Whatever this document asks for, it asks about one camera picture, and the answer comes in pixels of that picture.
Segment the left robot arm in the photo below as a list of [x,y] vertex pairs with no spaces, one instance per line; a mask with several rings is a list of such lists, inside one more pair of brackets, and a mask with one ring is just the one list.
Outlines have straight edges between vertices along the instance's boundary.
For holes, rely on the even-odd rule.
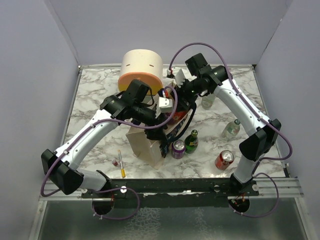
[[101,171],[80,169],[80,163],[97,143],[119,125],[143,129],[150,140],[167,141],[164,129],[167,120],[143,103],[151,88],[134,79],[127,90],[108,96],[92,119],[71,140],[55,151],[41,154],[45,179],[51,180],[60,191],[69,195],[78,189],[93,190],[106,197],[111,190],[109,179]]

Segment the red cola can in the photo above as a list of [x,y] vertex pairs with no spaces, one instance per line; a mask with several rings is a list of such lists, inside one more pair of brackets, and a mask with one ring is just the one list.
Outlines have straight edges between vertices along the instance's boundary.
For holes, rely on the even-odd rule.
[[180,120],[182,120],[185,115],[188,113],[188,111],[177,111],[173,114],[172,118],[168,121],[168,125],[175,125],[177,124]]
[[235,160],[234,154],[229,150],[223,150],[215,159],[215,166],[219,170],[226,170]]

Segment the cream canvas tote bag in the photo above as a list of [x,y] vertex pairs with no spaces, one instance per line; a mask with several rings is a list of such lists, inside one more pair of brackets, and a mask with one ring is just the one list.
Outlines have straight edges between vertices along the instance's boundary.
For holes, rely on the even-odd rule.
[[131,127],[126,134],[134,155],[154,169],[162,165],[172,143],[186,132],[196,112],[196,96],[186,100],[179,93],[178,99],[177,112],[167,125],[151,130]]

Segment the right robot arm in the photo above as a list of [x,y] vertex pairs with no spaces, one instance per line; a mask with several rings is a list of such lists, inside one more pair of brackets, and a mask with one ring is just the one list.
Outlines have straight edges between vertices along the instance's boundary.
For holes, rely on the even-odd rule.
[[186,60],[185,64],[195,77],[193,80],[187,80],[178,68],[168,71],[174,76],[181,107],[186,108],[202,93],[213,94],[231,110],[248,135],[239,144],[241,158],[229,184],[230,191],[240,196],[247,191],[257,162],[275,144],[281,123],[278,119],[270,120],[250,102],[225,66],[212,68],[201,53]]

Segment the green glass bottle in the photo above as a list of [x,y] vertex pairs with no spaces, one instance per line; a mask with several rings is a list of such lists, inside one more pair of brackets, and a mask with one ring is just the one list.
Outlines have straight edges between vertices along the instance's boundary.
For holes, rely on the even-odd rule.
[[196,129],[192,130],[190,135],[188,135],[185,140],[185,153],[192,154],[196,151],[198,147],[198,131]]

